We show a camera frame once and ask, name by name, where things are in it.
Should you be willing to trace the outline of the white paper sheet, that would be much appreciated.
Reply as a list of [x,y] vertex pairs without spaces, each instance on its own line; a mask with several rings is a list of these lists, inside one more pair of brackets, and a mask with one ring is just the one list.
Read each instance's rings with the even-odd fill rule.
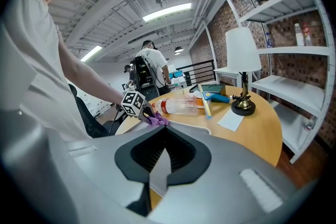
[[230,131],[236,132],[243,119],[244,116],[235,114],[231,109],[229,109],[226,114],[217,122],[217,124]]

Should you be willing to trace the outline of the purple cloth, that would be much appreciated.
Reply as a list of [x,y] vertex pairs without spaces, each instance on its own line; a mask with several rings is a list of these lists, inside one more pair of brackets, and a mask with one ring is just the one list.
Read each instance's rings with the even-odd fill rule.
[[148,116],[147,119],[150,121],[151,126],[167,126],[170,121],[164,118],[159,112],[156,112],[154,116]]

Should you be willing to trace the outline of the blue hand tool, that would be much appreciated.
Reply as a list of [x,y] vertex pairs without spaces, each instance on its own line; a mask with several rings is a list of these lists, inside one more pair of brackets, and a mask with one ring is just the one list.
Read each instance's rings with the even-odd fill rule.
[[230,98],[220,95],[217,93],[212,93],[212,92],[203,92],[203,97],[206,101],[213,101],[213,102],[221,102],[221,103],[229,103]]

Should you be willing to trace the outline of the black shell chair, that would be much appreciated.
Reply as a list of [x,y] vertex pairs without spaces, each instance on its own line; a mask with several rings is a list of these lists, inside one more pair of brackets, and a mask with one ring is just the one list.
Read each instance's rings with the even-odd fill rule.
[[160,96],[158,89],[155,85],[143,86],[140,89],[140,93],[145,96],[145,99],[149,102]]

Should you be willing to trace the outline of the person's left forearm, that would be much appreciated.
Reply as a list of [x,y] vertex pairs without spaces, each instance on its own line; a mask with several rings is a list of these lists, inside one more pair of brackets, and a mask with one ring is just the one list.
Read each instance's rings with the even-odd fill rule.
[[59,58],[65,78],[85,93],[120,107],[123,94],[103,81],[88,65],[76,58],[60,41]]

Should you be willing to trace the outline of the table lamp white shade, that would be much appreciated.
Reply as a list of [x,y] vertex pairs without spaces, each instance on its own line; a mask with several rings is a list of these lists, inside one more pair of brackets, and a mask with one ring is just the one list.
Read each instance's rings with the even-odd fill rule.
[[227,68],[240,74],[242,93],[233,96],[232,111],[240,116],[249,116],[255,112],[256,105],[250,100],[248,93],[249,72],[261,69],[261,62],[253,35],[249,28],[238,27],[225,34],[227,49]]

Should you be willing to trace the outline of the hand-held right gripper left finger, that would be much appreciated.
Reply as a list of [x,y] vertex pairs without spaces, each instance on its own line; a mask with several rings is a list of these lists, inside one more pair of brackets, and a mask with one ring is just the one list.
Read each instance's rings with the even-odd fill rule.
[[151,209],[149,192],[164,130],[66,143],[67,187],[79,224],[165,224],[165,213]]

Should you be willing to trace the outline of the clear shelf bottle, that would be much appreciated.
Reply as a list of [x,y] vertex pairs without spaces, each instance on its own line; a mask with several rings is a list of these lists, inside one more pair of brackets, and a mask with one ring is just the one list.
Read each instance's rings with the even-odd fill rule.
[[299,23],[295,23],[295,34],[296,34],[297,46],[304,46],[305,40]]

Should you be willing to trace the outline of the white table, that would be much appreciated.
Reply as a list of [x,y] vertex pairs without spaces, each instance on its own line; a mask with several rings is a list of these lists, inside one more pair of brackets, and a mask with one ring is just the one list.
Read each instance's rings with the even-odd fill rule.
[[[227,67],[214,69],[214,72],[216,75],[223,75],[225,78],[234,79],[235,81],[234,86],[239,87],[239,88],[243,87],[242,76],[240,72],[233,72],[229,70]],[[258,70],[255,72],[249,72],[246,74],[246,77],[251,79],[251,82],[258,81],[261,78],[261,71]]]

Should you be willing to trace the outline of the white metal shelf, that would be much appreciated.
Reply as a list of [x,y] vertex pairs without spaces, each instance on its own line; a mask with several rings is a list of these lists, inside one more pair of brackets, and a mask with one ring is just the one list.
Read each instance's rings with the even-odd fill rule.
[[[322,0],[225,0],[238,26],[256,37],[261,78],[249,89],[265,94],[278,114],[283,143],[295,163],[317,136],[332,101],[336,55]],[[295,23],[307,23],[313,46],[297,46]],[[266,46],[269,33],[272,48]]]

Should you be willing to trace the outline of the large clear bottle red label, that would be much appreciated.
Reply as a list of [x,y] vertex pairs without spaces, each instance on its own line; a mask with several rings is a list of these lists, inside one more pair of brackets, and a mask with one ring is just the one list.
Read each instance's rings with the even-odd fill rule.
[[160,114],[196,116],[198,113],[195,98],[161,98],[152,104],[152,108]]

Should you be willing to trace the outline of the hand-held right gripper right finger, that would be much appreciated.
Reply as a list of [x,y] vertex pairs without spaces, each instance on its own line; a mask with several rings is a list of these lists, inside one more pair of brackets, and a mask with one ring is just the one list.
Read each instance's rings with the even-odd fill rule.
[[206,145],[212,159],[191,184],[169,186],[148,215],[150,224],[285,224],[309,196],[244,146],[204,127],[178,129]]

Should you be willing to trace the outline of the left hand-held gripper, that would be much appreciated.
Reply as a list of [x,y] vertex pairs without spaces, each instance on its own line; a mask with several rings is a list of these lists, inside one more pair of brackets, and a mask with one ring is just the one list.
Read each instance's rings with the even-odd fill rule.
[[148,117],[155,117],[152,105],[148,103],[144,95],[137,91],[126,92],[121,106],[128,116],[135,117],[147,124],[150,124]]

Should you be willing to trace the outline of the black railing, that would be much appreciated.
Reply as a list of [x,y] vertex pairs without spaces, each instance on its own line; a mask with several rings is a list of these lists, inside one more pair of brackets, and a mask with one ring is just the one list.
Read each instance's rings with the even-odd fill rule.
[[176,70],[182,71],[186,85],[189,87],[199,83],[216,81],[214,69],[214,60],[207,60],[179,67]]

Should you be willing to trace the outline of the person's white shirt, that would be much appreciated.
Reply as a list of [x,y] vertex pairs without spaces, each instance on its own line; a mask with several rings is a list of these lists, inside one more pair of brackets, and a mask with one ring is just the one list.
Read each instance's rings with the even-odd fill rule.
[[0,18],[0,46],[17,49],[37,73],[20,108],[65,141],[90,139],[61,67],[57,31],[45,0],[10,0]]

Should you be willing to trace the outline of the ceiling strip light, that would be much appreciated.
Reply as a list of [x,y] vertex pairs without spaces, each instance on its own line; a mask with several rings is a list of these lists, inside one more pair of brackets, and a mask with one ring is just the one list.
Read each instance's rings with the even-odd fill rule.
[[164,9],[161,9],[159,11],[150,13],[146,16],[143,17],[143,20],[145,22],[148,22],[150,20],[171,14],[171,13],[176,13],[176,12],[180,12],[183,10],[187,10],[187,9],[191,9],[192,7],[192,3],[185,3],[185,4],[179,4],[179,5],[175,5],[175,6],[171,6],[171,7],[167,7]]
[[85,62],[88,59],[90,59],[93,55],[95,55],[97,52],[99,52],[102,49],[101,46],[95,46],[93,49],[91,49],[86,55],[84,55],[80,61]]

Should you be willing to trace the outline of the dark green book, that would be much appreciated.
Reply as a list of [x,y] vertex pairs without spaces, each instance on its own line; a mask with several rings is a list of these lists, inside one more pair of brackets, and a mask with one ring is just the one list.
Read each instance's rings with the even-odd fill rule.
[[226,87],[224,84],[203,84],[202,89],[205,92],[216,93],[225,96]]

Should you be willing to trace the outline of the red shelf bottle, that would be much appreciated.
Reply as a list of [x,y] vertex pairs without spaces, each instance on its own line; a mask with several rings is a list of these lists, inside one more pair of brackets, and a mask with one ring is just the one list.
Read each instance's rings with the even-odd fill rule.
[[304,42],[306,46],[313,46],[310,31],[307,23],[303,24]]

